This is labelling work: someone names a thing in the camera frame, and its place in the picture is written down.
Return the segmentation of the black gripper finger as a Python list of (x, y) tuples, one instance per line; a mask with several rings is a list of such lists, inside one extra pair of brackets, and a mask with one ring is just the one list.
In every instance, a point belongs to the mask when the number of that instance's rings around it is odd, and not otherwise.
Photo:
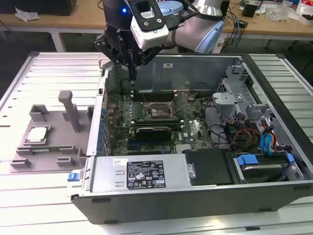
[(131, 49), (127, 43), (126, 34), (123, 32), (104, 32), (96, 38), (94, 45), (112, 62), (122, 65), (128, 71), (128, 77), (132, 81)]
[(136, 69), (141, 65), (147, 65), (162, 50), (162, 46), (156, 46), (142, 50), (138, 46), (133, 47), (133, 81), (136, 80)]

